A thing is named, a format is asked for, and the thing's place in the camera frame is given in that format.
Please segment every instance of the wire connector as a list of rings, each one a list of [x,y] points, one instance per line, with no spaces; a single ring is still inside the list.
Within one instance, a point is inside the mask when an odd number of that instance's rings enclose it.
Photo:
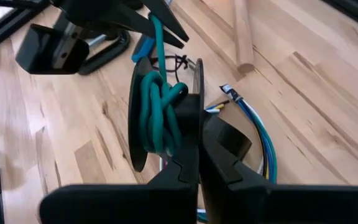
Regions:
[[[234,102],[238,102],[239,100],[242,100],[243,97],[234,90],[229,84],[220,86],[221,90],[228,96],[230,99],[234,100]]]

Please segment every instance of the cable spool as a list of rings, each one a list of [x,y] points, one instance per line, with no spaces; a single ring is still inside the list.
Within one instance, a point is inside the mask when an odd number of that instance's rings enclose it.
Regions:
[[[131,91],[129,94],[128,110],[128,140],[129,152],[134,169],[141,172],[147,160],[147,150],[142,145],[139,136],[139,115],[141,107],[140,86],[143,78],[153,71],[150,60],[142,58],[135,66],[132,74]],[[194,136],[197,141],[202,139],[203,111],[204,111],[204,71],[203,61],[197,60],[194,74],[193,93],[181,93],[172,103],[179,130],[185,138]]]

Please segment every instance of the wooden floor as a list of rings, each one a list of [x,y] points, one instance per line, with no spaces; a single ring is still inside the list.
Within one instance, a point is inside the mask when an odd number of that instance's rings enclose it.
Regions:
[[[257,110],[277,151],[280,183],[358,185],[358,24],[318,0],[248,2],[254,72],[236,72],[229,0],[174,1],[190,41],[168,51],[204,60],[206,103],[225,98],[218,86],[230,83]],[[48,8],[33,22],[52,26],[57,13]],[[27,29],[0,45],[6,223],[37,223],[40,200],[60,186],[144,183],[158,171],[156,157],[140,174],[129,160],[134,44],[87,77],[34,76],[14,60]],[[131,35],[136,42],[139,34]],[[189,71],[179,76],[192,85]],[[255,129],[235,105],[221,116],[251,138],[246,163],[255,169]]]

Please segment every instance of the teal cable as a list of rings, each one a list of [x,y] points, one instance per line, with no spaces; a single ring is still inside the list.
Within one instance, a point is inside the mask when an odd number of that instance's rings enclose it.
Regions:
[[[171,103],[188,89],[184,83],[174,87],[167,83],[163,27],[156,17],[151,16],[151,20],[155,26],[160,73],[149,72],[140,84],[139,136],[147,152],[172,156],[181,147],[182,135]]]

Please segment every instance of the wood grain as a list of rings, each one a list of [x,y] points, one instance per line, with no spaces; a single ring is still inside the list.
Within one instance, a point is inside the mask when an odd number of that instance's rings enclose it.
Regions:
[[[232,0],[232,4],[237,70],[241,73],[250,72],[254,69],[254,48],[252,46],[247,0]]]
[[[230,1],[181,0],[172,9],[190,36],[186,54],[204,62],[206,105],[231,84],[263,119],[277,151],[282,184],[358,185],[358,24],[317,0],[247,0],[254,71],[237,71]],[[147,15],[143,9],[140,13]],[[50,7],[32,22],[51,26]],[[0,45],[0,163],[6,223],[36,223],[37,205],[62,185],[134,184],[158,172],[149,156],[133,170],[127,145],[130,60],[139,34],[119,58],[90,76],[33,76],[14,61],[28,24]],[[192,89],[190,70],[179,71]],[[172,74],[170,82],[175,82]],[[231,104],[220,116],[253,145],[257,133]]]

